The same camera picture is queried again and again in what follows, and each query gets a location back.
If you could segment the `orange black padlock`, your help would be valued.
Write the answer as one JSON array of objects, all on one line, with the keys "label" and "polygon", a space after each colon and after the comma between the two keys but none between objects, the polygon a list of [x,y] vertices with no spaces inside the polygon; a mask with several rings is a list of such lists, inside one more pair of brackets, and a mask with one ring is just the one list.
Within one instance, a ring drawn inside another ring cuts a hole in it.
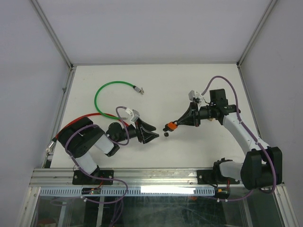
[{"label": "orange black padlock", "polygon": [[178,128],[177,122],[169,122],[169,123],[165,124],[165,126],[163,128],[163,131],[164,132],[168,132],[168,131],[172,132],[177,128]]}]

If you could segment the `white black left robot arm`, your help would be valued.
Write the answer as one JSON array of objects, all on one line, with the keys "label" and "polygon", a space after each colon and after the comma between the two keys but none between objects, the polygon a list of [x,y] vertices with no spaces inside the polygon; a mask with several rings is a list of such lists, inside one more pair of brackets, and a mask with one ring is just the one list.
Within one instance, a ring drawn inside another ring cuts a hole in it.
[{"label": "white black left robot arm", "polygon": [[128,125],[124,121],[111,123],[107,131],[95,125],[88,117],[83,117],[63,128],[56,136],[56,140],[66,149],[66,153],[76,161],[78,170],[74,171],[73,185],[112,185],[113,171],[101,170],[93,160],[89,150],[98,148],[106,156],[111,157],[129,143],[130,139],[137,138],[142,144],[151,142],[159,137],[156,128],[140,118]]}]

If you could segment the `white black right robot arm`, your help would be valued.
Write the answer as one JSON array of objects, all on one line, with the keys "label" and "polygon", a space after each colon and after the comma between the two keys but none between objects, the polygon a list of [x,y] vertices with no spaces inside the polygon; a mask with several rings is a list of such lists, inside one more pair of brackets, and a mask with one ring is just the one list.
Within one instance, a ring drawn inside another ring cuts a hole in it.
[{"label": "white black right robot arm", "polygon": [[203,106],[204,97],[190,91],[190,105],[176,125],[198,127],[202,120],[216,119],[238,142],[245,158],[241,163],[222,158],[214,162],[209,179],[225,183],[229,178],[241,181],[248,190],[276,186],[282,182],[282,151],[271,147],[243,125],[237,105],[228,103],[224,89],[210,91],[210,102]]}]

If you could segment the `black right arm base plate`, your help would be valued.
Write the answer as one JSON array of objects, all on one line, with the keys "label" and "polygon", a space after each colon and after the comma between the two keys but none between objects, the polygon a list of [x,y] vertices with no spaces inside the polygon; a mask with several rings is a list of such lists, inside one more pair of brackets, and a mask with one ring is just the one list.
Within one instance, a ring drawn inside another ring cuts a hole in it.
[{"label": "black right arm base plate", "polygon": [[199,169],[196,171],[196,177],[197,177],[197,183],[199,185],[201,184],[207,184],[210,186],[218,186],[219,184],[225,184],[228,183],[231,185],[240,184],[239,181],[236,181],[233,178],[224,177],[221,175],[218,175],[213,169]]}]

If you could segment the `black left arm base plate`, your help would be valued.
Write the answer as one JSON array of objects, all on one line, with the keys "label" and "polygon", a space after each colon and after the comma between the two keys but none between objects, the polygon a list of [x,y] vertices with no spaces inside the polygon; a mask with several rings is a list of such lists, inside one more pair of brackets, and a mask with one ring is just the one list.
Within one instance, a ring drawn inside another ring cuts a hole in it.
[{"label": "black left arm base plate", "polygon": [[112,185],[114,170],[96,170],[92,176],[84,174],[80,170],[75,170],[73,174],[73,185]]}]

